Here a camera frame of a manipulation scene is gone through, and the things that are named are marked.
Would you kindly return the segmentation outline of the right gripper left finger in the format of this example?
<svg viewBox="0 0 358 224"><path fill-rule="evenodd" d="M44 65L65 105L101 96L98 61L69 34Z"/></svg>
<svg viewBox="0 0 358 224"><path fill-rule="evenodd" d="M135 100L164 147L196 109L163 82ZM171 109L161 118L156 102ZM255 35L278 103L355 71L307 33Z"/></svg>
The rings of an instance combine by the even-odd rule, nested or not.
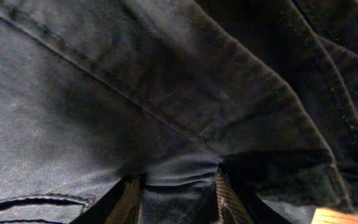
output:
<svg viewBox="0 0 358 224"><path fill-rule="evenodd" d="M70 224L137 224L140 190L139 175L125 177Z"/></svg>

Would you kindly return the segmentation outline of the navy blue shorts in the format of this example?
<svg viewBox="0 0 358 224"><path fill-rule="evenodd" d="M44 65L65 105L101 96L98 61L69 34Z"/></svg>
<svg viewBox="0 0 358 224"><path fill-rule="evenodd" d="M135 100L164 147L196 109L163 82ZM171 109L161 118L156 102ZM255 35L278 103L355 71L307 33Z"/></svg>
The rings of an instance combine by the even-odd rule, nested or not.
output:
<svg viewBox="0 0 358 224"><path fill-rule="evenodd" d="M0 1L0 223L219 223L218 169L290 223L358 214L358 2Z"/></svg>

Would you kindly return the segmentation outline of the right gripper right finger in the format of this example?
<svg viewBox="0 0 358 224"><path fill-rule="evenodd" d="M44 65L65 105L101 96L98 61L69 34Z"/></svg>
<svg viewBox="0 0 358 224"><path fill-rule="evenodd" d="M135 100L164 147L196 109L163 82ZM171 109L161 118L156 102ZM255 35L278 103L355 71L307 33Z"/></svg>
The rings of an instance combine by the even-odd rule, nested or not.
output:
<svg viewBox="0 0 358 224"><path fill-rule="evenodd" d="M239 180L231 180L222 167L218 169L216 196L220 224L290 224Z"/></svg>

